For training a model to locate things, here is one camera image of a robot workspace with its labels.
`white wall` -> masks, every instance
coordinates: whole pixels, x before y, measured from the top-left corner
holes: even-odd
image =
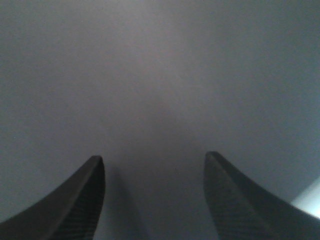
[[[206,151],[291,201],[320,175],[319,9],[3,1],[0,220],[97,154],[119,169],[150,239],[214,238]],[[115,234],[110,211],[96,239]]]

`gray surface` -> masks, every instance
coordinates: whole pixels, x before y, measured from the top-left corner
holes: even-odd
[[[105,195],[105,166],[92,156],[53,192],[0,224],[2,240],[92,240]]]
[[[286,201],[319,176],[319,2],[172,2],[2,1],[0,220],[91,155],[155,240],[215,236],[207,151]]]
[[[319,240],[320,221],[266,191],[218,152],[206,154],[204,195],[221,240]]]

